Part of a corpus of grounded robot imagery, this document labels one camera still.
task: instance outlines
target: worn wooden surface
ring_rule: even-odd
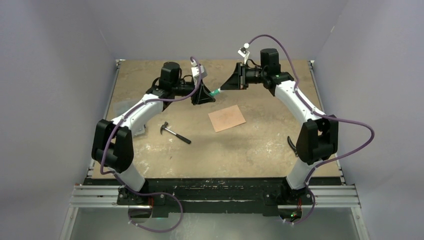
[[[116,116],[124,101],[138,101],[152,81],[160,75],[165,61],[126,60],[122,63],[107,115]],[[205,85],[219,88],[233,73],[238,60],[201,60],[208,76]],[[183,75],[190,74],[190,61],[178,61]],[[306,60],[295,60],[301,80],[299,87],[310,101],[320,106]],[[292,71],[287,61],[281,69]],[[215,96],[215,103],[193,106],[189,99],[172,103],[146,125],[146,133],[133,139],[134,160],[138,171],[146,178],[207,178],[207,177],[283,177],[296,161],[287,144],[294,143],[301,125],[287,107],[273,97],[261,84],[251,84],[247,90],[225,91]],[[246,123],[215,132],[208,113],[238,105]],[[190,139],[186,144],[168,132],[160,134],[167,121],[174,132]],[[320,167],[314,176],[340,176],[337,164]],[[100,175],[99,164],[93,178],[113,178]]]

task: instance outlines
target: aluminum frame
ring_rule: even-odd
[[[113,80],[113,87],[110,91],[108,104],[104,112],[103,118],[106,118],[112,100],[112,95],[115,89],[118,74],[121,68],[121,63],[124,61],[120,59],[116,63],[116,73]],[[315,85],[316,94],[318,96],[321,109],[322,106],[321,96],[317,88],[316,79],[313,71],[313,64],[308,62],[309,71]],[[354,185],[348,186],[345,184],[343,171],[340,162],[337,160],[337,166],[340,172],[340,180],[342,185],[339,186],[310,186],[309,188],[315,195],[316,208],[350,208],[352,211],[354,224],[358,232],[360,240],[369,240],[368,230],[365,226],[362,212],[361,203],[358,198],[358,193]],[[90,159],[90,165],[87,172],[87,178],[91,178],[94,171],[95,161]],[[66,218],[60,234],[60,240],[69,240],[74,228],[75,219],[77,217],[79,208],[139,208],[149,209],[148,205],[117,205],[119,186],[95,186],[95,185],[76,185],[72,192],[72,197],[69,202],[69,208],[66,213]],[[303,208],[310,208],[312,205],[303,205]],[[279,205],[278,209],[296,209],[296,205]]]

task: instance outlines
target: hammer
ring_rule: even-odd
[[[168,122],[167,122],[167,121],[166,121],[166,122],[165,122],[162,126],[160,126],[160,135],[162,135],[162,130],[166,130],[166,131],[170,132],[172,135],[175,135],[177,138],[179,138],[179,139],[183,140],[183,141],[184,141],[184,142],[186,142],[187,144],[191,144],[191,143],[192,143],[192,141],[190,141],[190,140],[188,140],[187,138],[185,138],[185,137],[181,136],[180,134],[177,134],[177,133],[175,133],[175,132],[173,132],[173,131],[169,130],[169,129],[167,128],[167,126],[168,126]]]

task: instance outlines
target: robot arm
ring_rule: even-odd
[[[246,90],[249,84],[263,84],[269,92],[285,104],[296,120],[301,124],[301,131],[296,143],[298,159],[290,174],[282,184],[281,193],[285,199],[296,199],[296,192],[305,189],[305,180],[309,172],[322,161],[328,160],[337,152],[339,124],[321,118],[313,112],[324,115],[311,101],[295,88],[294,78],[288,72],[281,72],[279,53],[274,48],[260,51],[260,65],[247,65],[249,44],[245,44],[238,53],[244,62],[236,64],[234,73],[220,87],[221,91]],[[296,95],[296,92],[311,106],[308,109]]]
[[[144,128],[147,121],[163,112],[172,103],[175,96],[189,95],[196,88],[200,76],[202,79],[207,76],[202,65],[197,67],[195,62],[191,64],[192,81],[186,82],[181,78],[180,65],[176,62],[166,62],[161,69],[160,77],[153,81],[151,88],[146,91],[137,104],[111,121],[102,119],[97,123],[91,157],[101,163],[109,136],[116,125],[121,120],[125,120],[115,133],[115,142],[110,143],[107,149],[104,165],[137,192],[142,189],[146,180],[133,165],[133,137],[135,133]],[[209,89],[203,82],[200,82],[199,88],[191,96],[191,103],[199,105],[215,102],[215,98],[209,93]]]

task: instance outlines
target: cardboard sheet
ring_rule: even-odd
[[[246,122],[238,105],[211,112],[209,118],[216,133]]]

